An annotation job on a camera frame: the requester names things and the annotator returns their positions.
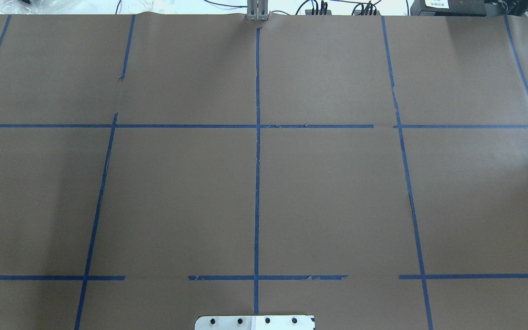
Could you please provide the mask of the aluminium frame post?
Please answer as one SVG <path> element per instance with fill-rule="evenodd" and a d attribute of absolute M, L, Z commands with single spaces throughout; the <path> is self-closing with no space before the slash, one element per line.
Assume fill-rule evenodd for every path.
<path fill-rule="evenodd" d="M 247 20 L 252 22 L 268 21 L 270 18 L 268 0 L 248 0 Z"/>

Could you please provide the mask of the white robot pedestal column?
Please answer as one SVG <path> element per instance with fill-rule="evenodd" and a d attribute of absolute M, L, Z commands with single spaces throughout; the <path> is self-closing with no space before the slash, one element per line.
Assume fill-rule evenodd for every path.
<path fill-rule="evenodd" d="M 309 315 L 226 315 L 203 316 L 195 330 L 314 330 L 314 316 Z"/>

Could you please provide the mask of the black device with label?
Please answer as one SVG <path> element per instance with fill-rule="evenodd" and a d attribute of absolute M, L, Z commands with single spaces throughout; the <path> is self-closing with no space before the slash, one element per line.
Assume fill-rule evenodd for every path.
<path fill-rule="evenodd" d="M 411 16 L 485 17 L 484 0 L 415 0 Z"/>

